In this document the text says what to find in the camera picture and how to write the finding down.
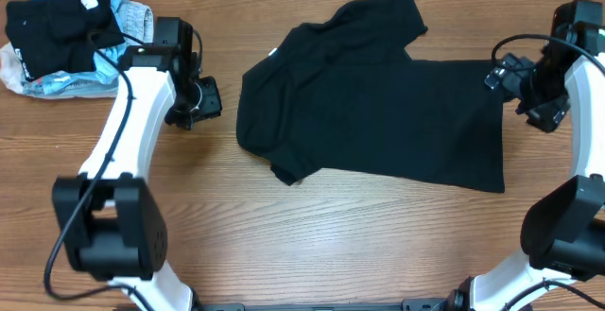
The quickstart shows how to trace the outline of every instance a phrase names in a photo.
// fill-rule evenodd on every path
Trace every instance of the white label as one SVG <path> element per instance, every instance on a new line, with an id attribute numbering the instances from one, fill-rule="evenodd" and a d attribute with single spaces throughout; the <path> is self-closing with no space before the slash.
<path id="1" fill-rule="evenodd" d="M 71 79 L 71 76 L 65 76 L 62 78 L 53 78 L 54 81 L 61 81 L 61 82 L 68 81 L 69 79 Z"/>
<path id="2" fill-rule="evenodd" d="M 15 55 L 17 55 L 17 58 L 21 62 L 21 67 L 23 67 L 23 72 L 26 75 L 26 78 L 31 78 L 31 75 L 29 74 L 29 71 L 27 70 L 27 65 L 23 61 L 23 56 L 21 56 L 21 49 L 20 48 L 16 48 L 15 49 Z"/>
<path id="3" fill-rule="evenodd" d="M 98 6 L 96 0 L 79 0 L 86 9 L 94 9 Z"/>

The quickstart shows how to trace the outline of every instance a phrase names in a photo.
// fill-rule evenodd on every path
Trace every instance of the wooden table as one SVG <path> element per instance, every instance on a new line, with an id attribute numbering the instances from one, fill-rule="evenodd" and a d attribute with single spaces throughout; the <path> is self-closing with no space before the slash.
<path id="1" fill-rule="evenodd" d="M 216 78 L 223 99 L 218 119 L 190 132 L 165 127 L 150 172 L 168 225 L 169 261 L 203 302 L 444 297 L 517 249 L 529 206 L 568 176 L 570 119 L 544 134 L 510 103 L 503 127 L 506 194 L 327 169 L 287 187 L 235 140 L 241 76 L 290 28 L 324 22 L 351 0 L 137 1 L 199 30 L 204 75 Z M 429 32 L 407 51 L 415 59 L 487 59 L 511 34 L 548 33 L 554 9 L 569 1 L 416 0 Z M 5 21 L 3 12 L 0 25 Z M 521 42 L 511 50 L 536 59 L 540 45 Z M 115 292 L 57 306 L 42 286 L 58 235 L 52 184 L 59 174 L 77 174 L 111 105 L 110 99 L 44 101 L 0 90 L 0 310 L 111 310 L 128 302 Z M 63 292 L 96 285 L 74 273 L 63 253 L 54 282 Z M 578 286 L 605 299 L 600 278 Z M 535 306 L 591 309 L 564 291 Z"/>

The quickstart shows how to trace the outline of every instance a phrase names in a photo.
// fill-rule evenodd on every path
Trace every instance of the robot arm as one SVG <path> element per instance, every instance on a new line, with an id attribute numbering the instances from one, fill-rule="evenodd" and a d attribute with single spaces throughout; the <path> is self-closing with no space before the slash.
<path id="1" fill-rule="evenodd" d="M 120 60 L 133 100 L 112 162 L 95 186 L 64 241 L 73 269 L 109 285 L 136 288 L 153 310 L 195 311 L 194 291 L 181 283 L 165 261 L 167 229 L 147 187 L 147 175 L 162 121 L 190 130 L 193 123 L 220 115 L 213 78 L 198 78 L 192 64 L 192 27 L 178 18 L 158 18 L 152 45 L 131 46 Z M 120 78 L 118 94 L 101 137 L 76 178 L 58 178 L 53 204 L 63 229 L 104 161 L 125 114 L 129 90 Z M 116 218 L 92 211 L 114 208 Z M 144 311 L 144 304 L 129 295 Z"/>
<path id="2" fill-rule="evenodd" d="M 605 63 L 605 54 L 601 53 L 597 59 Z M 570 176 L 572 178 L 580 176 L 584 179 L 592 176 L 592 180 L 595 182 L 588 181 L 587 184 L 589 186 L 592 185 L 590 183 L 598 185 L 598 181 L 600 181 L 602 186 L 602 179 L 599 176 L 605 175 L 605 106 L 601 102 L 605 102 L 605 77 L 591 62 L 581 57 L 574 62 L 565 74 L 565 89 L 569 93 L 573 122 L 574 158 Z M 575 190 L 579 191 L 580 189 L 587 190 L 584 188 L 576 188 Z M 600 210 L 604 202 L 603 198 L 599 199 L 598 196 L 594 198 L 596 198 L 595 203 L 586 203 L 591 211 L 585 217 L 574 214 L 570 216 L 573 218 L 573 220 L 569 220 L 572 221 L 569 222 L 571 225 L 563 225 L 561 223 L 557 226 L 573 228 L 578 224 L 582 224 L 583 219 L 592 220 L 594 214 Z M 565 201 L 557 200 L 555 202 L 559 204 L 559 202 L 564 203 Z M 544 216 L 553 215 L 553 207 L 548 207 L 547 210 L 540 209 L 540 212 L 544 212 Z M 540 217 L 540 213 L 537 213 L 536 209 L 530 211 L 527 215 L 524 231 L 522 232 L 522 236 L 525 235 L 525 239 L 522 238 L 522 243 L 525 242 L 523 245 L 525 245 L 525 250 L 527 251 L 536 249 L 536 247 L 540 246 L 538 244 L 543 241 L 542 239 L 537 239 L 537 235 L 530 234 L 532 230 L 539 228 L 539 224 L 545 224 L 540 220 Z M 546 226 L 549 229 L 557 228 L 557 226 L 551 224 L 546 224 Z M 593 226 L 595 228 L 598 227 L 598 223 L 595 222 Z M 573 236 L 574 239 L 568 242 L 574 243 L 578 240 L 582 242 L 582 239 L 579 239 L 582 232 L 583 230 L 577 230 L 576 235 Z M 589 249 L 589 247 L 583 246 L 580 248 L 581 251 Z M 598 251 L 593 251 L 593 254 L 602 255 Z M 581 259 L 577 253 L 574 253 L 573 256 L 578 257 L 574 261 L 584 261 L 587 263 L 587 266 L 598 268 L 603 265 L 602 262 L 599 263 L 598 259 L 592 258 L 592 255 L 581 257 Z M 567 264 L 570 264 L 572 258 L 564 260 L 567 261 Z M 579 265 L 577 262 L 573 264 L 573 266 L 570 265 L 568 268 L 577 268 Z M 568 285 L 573 284 L 575 282 L 574 276 L 580 274 L 578 272 L 575 272 L 575 274 L 572 273 L 569 269 L 565 268 L 534 268 L 530 256 L 524 250 L 519 249 L 496 268 L 484 275 L 475 277 L 471 281 L 469 294 L 470 307 L 475 311 L 500 311 L 515 296 L 544 280 L 556 280 Z M 598 273 L 603 274 L 605 271 L 601 269 Z M 516 303 L 510 311 L 521 309 L 523 306 L 543 296 L 546 292 L 548 292 L 546 288 L 538 289 Z"/>
<path id="3" fill-rule="evenodd" d="M 576 0 L 565 4 L 555 13 L 552 35 L 565 37 L 605 64 L 601 12 L 599 3 Z M 525 112 L 531 125 L 546 132 L 554 130 L 571 108 L 571 179 L 529 210 L 522 248 L 468 284 L 468 307 L 475 311 L 502 310 L 515 296 L 543 281 L 571 285 L 605 274 L 605 223 L 595 219 L 605 203 L 605 74 L 584 56 L 578 58 L 560 45 L 549 45 L 543 52 L 544 58 L 533 72 L 494 70 L 486 84 L 493 87 L 494 77 L 500 78 L 521 100 L 517 112 Z M 505 61 L 519 67 L 532 64 L 513 55 L 507 55 Z M 520 310 L 546 292 L 547 287 L 539 288 L 510 310 Z"/>

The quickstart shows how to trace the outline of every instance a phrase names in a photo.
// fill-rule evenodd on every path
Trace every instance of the black base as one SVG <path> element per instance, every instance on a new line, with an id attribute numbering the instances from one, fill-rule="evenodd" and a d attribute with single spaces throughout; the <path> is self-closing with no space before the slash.
<path id="1" fill-rule="evenodd" d="M 398 303 L 369 302 L 345 304 L 244 306 L 233 304 L 204 304 L 202 311 L 441 311 L 444 298 L 412 299 Z"/>

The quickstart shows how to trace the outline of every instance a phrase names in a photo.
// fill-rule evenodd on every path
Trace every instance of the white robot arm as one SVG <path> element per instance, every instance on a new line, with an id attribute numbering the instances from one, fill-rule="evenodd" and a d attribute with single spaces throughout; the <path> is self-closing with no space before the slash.
<path id="1" fill-rule="evenodd" d="M 117 97 L 93 153 L 77 178 L 58 178 L 53 187 L 55 211 L 64 229 L 69 217 L 78 211 L 82 192 L 106 161 L 130 101 L 112 161 L 100 174 L 89 205 L 78 211 L 65 231 L 64 245 L 75 270 L 112 286 L 129 286 L 124 292 L 145 311 L 195 311 L 199 307 L 194 291 L 179 281 L 165 261 L 167 230 L 147 188 L 162 123 L 190 130 L 193 123 L 217 117 L 222 110 L 214 79 L 198 78 L 199 71 L 194 68 L 200 55 L 191 52 L 193 33 L 193 28 L 178 18 L 160 17 L 153 44 L 127 49 L 120 67 L 129 80 L 119 79 Z M 117 218 L 97 219 L 91 213 L 104 208 L 114 208 Z M 54 293 L 51 296 L 66 299 Z"/>
<path id="2" fill-rule="evenodd" d="M 605 53 L 596 57 L 605 64 Z M 573 163 L 570 178 L 577 175 L 605 176 L 605 77 L 600 70 L 580 57 L 565 74 L 573 123 Z M 490 272 L 471 281 L 470 306 L 475 311 L 500 311 L 524 290 L 544 280 L 571 285 L 571 274 L 555 269 L 533 268 L 529 256 L 521 249 Z M 510 311 L 517 311 L 543 296 L 541 288 L 526 296 Z"/>

